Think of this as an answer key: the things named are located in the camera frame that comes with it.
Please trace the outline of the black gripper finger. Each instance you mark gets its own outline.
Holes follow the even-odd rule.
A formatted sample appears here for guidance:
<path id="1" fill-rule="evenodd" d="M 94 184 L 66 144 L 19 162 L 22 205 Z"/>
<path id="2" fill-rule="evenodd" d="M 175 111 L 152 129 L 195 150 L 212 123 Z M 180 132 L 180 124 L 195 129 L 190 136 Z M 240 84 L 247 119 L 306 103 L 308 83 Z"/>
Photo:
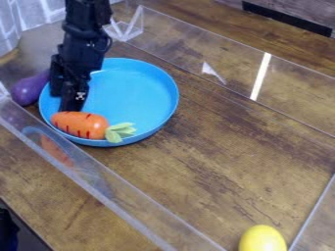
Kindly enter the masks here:
<path id="1" fill-rule="evenodd" d="M 90 93 L 86 81 L 64 81 L 60 87 L 60 112 L 80 112 Z"/>
<path id="2" fill-rule="evenodd" d="M 52 65 L 50 68 L 50 93 L 52 96 L 62 94 L 64 82 L 64 69 L 60 65 Z"/>

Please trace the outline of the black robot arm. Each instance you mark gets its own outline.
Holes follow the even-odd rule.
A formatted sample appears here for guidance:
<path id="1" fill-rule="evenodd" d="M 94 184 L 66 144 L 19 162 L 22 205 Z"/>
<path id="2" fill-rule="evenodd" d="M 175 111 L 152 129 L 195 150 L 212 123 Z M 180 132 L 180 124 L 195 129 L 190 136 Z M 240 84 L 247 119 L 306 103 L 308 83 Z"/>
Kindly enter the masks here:
<path id="1" fill-rule="evenodd" d="M 50 66 L 50 94 L 60 98 L 60 111 L 84 107 L 91 72 L 100 70 L 112 44 L 103 30 L 111 15 L 108 0 L 66 0 L 64 38 Z"/>

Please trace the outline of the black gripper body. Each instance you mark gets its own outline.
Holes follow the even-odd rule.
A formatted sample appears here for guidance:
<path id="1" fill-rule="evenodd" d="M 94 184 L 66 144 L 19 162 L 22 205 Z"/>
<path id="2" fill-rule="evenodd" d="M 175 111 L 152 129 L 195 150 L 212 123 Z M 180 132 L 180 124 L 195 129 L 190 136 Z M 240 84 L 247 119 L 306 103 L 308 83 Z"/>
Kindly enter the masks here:
<path id="1" fill-rule="evenodd" d="M 80 29 L 63 23 L 63 43 L 58 45 L 58 53 L 51 57 L 51 66 L 64 69 L 64 81 L 91 80 L 91 72 L 102 67 L 104 53 L 111 47 L 111 38 L 102 28 Z"/>

